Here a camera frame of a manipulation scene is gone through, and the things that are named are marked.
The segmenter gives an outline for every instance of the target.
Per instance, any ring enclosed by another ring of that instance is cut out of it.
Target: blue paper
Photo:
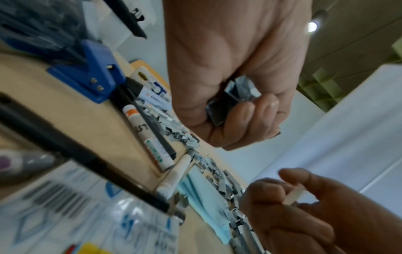
[[[178,191],[188,196],[190,205],[213,228],[221,241],[224,244],[229,243],[232,236],[229,220],[224,213],[227,201],[196,167],[181,180]]]

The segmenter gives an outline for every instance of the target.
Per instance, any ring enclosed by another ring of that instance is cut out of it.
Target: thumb
[[[319,175],[313,174],[305,169],[281,169],[279,176],[290,184],[300,183],[318,200],[321,200],[326,193],[334,191],[341,186],[340,183]]]

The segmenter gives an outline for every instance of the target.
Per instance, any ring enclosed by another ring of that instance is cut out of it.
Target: wooden desk
[[[127,62],[118,59],[129,76],[134,70]],[[123,170],[135,180],[153,190],[162,179],[157,166],[149,158],[142,144],[128,128],[126,121],[109,101],[95,104],[72,88],[46,73],[47,64],[42,61],[11,53],[0,53],[0,91],[41,115],[84,146]],[[173,142],[178,160],[185,152],[180,142]],[[23,148],[0,132],[0,148]],[[219,157],[214,148],[201,142],[198,151],[209,155],[221,169],[227,169],[239,181],[245,182]],[[0,186],[3,198],[22,186]],[[191,208],[186,209],[186,221],[180,228],[179,253],[233,253],[230,245],[223,245],[210,228]]]

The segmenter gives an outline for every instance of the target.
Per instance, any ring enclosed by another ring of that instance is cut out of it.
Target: ceiling
[[[311,36],[302,75],[323,68],[349,93],[392,55],[402,36],[401,0],[313,0],[312,13],[328,9]]]

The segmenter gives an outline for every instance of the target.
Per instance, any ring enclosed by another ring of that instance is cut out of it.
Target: black pen
[[[156,209],[179,219],[185,214],[164,200],[154,196],[113,165],[101,159],[95,152],[68,137],[50,122],[35,114],[8,95],[0,93],[0,123],[47,151],[59,152],[68,159],[88,168],[113,184],[140,198]]]

